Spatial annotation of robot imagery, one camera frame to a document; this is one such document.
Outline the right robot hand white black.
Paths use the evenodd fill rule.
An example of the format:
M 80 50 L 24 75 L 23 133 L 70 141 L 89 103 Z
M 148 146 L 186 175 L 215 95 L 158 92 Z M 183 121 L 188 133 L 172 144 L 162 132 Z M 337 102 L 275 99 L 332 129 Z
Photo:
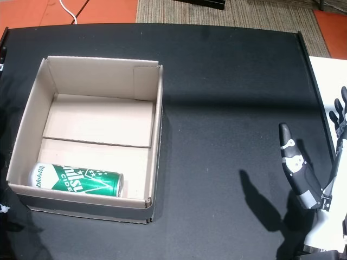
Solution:
M 337 147 L 332 178 L 325 187 L 304 159 L 288 124 L 279 124 L 285 176 L 303 208 L 317 212 L 317 222 L 304 240 L 304 250 L 308 252 L 336 250 L 343 253 L 346 249 L 346 87 L 341 88 L 341 96 L 341 100 L 334 101 L 335 110 L 329 112 Z

